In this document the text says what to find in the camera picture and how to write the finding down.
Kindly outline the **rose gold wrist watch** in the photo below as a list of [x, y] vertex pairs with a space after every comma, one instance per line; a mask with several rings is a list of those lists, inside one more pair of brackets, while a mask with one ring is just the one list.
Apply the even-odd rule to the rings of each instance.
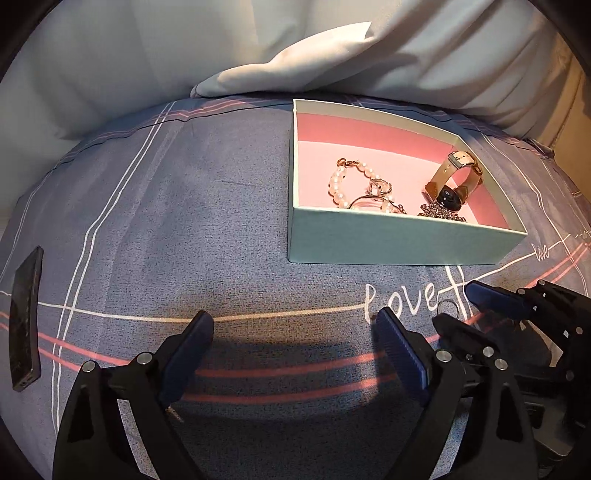
[[452, 151], [424, 187], [424, 196], [452, 212], [459, 212], [483, 184], [483, 168], [468, 151]]

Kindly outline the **black smartphone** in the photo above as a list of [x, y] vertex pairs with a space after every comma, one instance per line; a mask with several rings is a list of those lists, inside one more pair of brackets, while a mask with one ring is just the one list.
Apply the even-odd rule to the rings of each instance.
[[9, 314], [12, 388], [22, 392], [41, 377], [37, 310], [44, 251], [36, 246], [17, 268]]

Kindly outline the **teal box pink interior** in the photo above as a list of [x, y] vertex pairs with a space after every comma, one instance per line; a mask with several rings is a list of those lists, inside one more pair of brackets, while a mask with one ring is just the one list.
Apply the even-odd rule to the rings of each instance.
[[[424, 196], [447, 156], [468, 151], [483, 184], [457, 213]], [[338, 265], [494, 264], [527, 235], [485, 161], [460, 135], [400, 114], [293, 104], [288, 258]]]

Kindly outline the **blue plaid bed sheet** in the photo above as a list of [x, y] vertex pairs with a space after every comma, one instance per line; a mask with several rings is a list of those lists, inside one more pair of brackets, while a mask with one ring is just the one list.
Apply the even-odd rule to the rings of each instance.
[[126, 364], [199, 310], [214, 342], [171, 422], [212, 479], [380, 479], [420, 415], [369, 320], [390, 307], [433, 337], [444, 309], [475, 320], [464, 286], [548, 279], [590, 291], [590, 206], [549, 158], [499, 129], [433, 108], [356, 106], [464, 138], [528, 234], [493, 266], [331, 266], [287, 258], [289, 97], [180, 100], [102, 128], [17, 202], [1, 239], [1, 306], [44, 251], [41, 377], [1, 366], [1, 416], [43, 478], [81, 364]]

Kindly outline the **white draped curtain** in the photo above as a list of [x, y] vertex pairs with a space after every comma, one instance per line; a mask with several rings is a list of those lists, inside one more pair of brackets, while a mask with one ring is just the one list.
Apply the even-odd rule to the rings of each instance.
[[1, 212], [82, 137], [154, 104], [325, 89], [541, 137], [576, 70], [527, 1], [63, 1], [1, 81]]

